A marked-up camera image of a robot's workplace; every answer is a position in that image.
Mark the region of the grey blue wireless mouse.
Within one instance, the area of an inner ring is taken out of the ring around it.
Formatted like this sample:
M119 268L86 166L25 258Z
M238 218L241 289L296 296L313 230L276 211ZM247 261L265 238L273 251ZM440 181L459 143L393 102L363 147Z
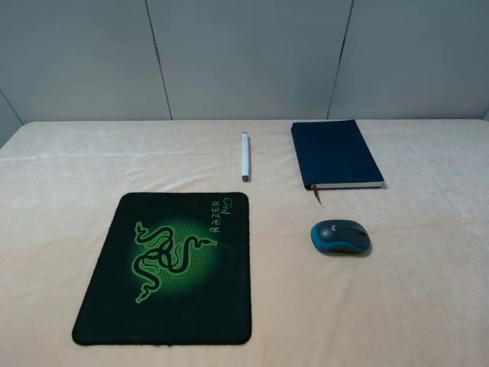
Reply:
M371 251L367 230L358 222L329 219L316 223L310 231L314 248L327 255L366 255Z

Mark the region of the white marker pen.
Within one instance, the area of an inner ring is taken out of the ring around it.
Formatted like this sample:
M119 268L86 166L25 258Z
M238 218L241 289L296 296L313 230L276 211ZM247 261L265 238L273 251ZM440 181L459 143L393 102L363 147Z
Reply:
M247 132L243 132L241 135L241 179L244 182L250 180L250 139Z

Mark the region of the dark blue notebook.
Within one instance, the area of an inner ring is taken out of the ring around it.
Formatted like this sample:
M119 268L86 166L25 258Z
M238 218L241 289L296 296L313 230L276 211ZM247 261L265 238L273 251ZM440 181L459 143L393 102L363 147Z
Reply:
M378 188L384 184L355 120L294 122L291 135L307 190Z

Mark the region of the black green Razer mouse pad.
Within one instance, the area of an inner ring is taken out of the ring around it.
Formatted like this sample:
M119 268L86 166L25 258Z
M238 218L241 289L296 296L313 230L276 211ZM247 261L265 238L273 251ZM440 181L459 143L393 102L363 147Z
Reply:
M101 345L242 345L251 337L248 197L127 193L73 326Z

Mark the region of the brown ribbon bookmark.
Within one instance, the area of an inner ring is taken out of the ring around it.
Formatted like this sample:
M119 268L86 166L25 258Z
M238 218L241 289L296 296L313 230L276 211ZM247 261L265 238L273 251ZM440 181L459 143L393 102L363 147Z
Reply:
M313 190L314 196L315 196L316 200L318 201L319 205L323 206L318 187L316 185L312 185L311 188Z

